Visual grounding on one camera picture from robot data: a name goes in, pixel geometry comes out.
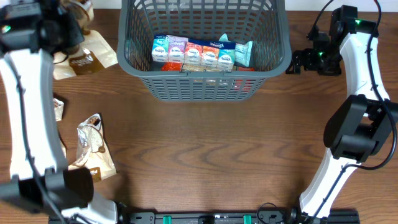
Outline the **teal snack bar wrapper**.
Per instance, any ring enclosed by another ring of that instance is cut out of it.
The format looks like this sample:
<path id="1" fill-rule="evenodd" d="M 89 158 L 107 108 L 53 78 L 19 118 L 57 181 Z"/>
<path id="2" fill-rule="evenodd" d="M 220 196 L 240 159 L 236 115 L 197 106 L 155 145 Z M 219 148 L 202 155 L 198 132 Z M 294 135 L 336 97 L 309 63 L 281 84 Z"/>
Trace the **teal snack bar wrapper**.
<path id="1" fill-rule="evenodd" d="M 239 44 L 228 40 L 227 34 L 223 34 L 214 46 L 219 49 L 218 64 L 223 70 L 231 70 L 234 65 L 248 67 L 251 61 L 252 41 Z"/>

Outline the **orange cracker package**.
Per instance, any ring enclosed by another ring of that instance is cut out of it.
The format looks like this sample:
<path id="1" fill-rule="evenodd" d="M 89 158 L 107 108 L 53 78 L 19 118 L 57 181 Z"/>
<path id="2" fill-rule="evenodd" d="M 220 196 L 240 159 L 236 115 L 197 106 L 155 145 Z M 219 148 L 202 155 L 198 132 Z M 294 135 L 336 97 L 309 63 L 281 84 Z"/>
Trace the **orange cracker package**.
<path id="1" fill-rule="evenodd" d="M 162 68 L 162 71 L 178 71 L 178 72 L 231 72 L 231 71 L 239 71 L 239 72 L 254 72 L 254 68 L 250 67 L 240 67 L 237 65 L 233 65 L 231 70 L 227 70 L 221 67 L 211 67 L 205 65 L 196 65 L 189 63 L 174 63 L 167 62 Z"/>

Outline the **tissue multipack strip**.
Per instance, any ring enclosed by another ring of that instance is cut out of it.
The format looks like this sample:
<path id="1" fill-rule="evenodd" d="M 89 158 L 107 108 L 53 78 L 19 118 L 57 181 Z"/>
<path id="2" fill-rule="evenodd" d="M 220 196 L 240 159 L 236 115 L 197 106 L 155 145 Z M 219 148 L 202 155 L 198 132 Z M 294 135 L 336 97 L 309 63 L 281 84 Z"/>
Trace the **tissue multipack strip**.
<path id="1" fill-rule="evenodd" d="M 157 35 L 152 45 L 152 59 L 163 66 L 167 62 L 218 67 L 218 41 L 189 39 L 174 35 Z"/>

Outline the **beige snack pouch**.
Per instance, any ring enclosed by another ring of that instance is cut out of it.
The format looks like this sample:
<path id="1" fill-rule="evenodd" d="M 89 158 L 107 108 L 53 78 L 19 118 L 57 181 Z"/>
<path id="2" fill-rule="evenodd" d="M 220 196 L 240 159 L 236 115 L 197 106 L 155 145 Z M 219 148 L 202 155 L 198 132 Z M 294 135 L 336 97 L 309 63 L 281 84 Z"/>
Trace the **beige snack pouch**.
<path id="1" fill-rule="evenodd" d="M 56 171 L 67 168 L 66 149 L 60 140 L 57 122 L 62 119 L 64 103 L 53 99 L 53 106 L 29 103 L 25 109 L 27 139 L 31 156 L 40 175 L 46 169 Z M 21 180 L 33 177 L 32 169 L 25 158 L 22 136 L 21 111 L 18 103 L 9 103 L 9 118 L 12 134 L 10 176 Z"/>
<path id="2" fill-rule="evenodd" d="M 116 52 L 99 32 L 88 28 L 95 18 L 92 0 L 69 0 L 62 4 L 71 10 L 79 23 L 84 41 L 54 55 L 54 79 L 88 75 L 117 64 Z"/>
<path id="3" fill-rule="evenodd" d="M 96 113 L 80 123 L 77 133 L 76 161 L 69 165 L 68 169 L 87 168 L 93 182 L 116 175 L 116 167 L 103 136 L 100 114 Z"/>

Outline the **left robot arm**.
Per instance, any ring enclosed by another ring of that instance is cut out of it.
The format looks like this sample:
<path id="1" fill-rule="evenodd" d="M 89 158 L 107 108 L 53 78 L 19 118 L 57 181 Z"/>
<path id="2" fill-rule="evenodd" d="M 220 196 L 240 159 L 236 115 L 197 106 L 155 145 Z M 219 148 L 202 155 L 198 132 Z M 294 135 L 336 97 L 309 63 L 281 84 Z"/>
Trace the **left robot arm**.
<path id="1" fill-rule="evenodd" d="M 1 200 L 52 223 L 117 223 L 118 207 L 94 191 L 86 167 L 70 170 L 53 103 L 53 57 L 84 40 L 61 1 L 1 2 L 1 78 L 11 125 L 10 182 Z"/>

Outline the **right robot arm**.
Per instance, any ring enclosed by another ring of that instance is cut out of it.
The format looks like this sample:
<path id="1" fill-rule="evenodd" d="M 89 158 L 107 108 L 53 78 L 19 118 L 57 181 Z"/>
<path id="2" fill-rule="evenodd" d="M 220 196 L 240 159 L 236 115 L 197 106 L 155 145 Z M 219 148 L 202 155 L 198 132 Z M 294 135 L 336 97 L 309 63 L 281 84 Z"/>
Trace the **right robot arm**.
<path id="1" fill-rule="evenodd" d="M 356 210 L 333 209 L 335 198 L 387 138 L 393 139 L 392 149 L 397 147 L 397 104 L 382 83 L 378 27 L 378 21 L 360 19 L 356 7 L 343 5 L 332 12 L 328 32 L 312 26 L 307 34 L 312 48 L 293 53 L 288 74 L 345 74 L 347 98 L 325 126 L 322 163 L 298 204 L 284 213 L 285 223 L 358 223 Z"/>

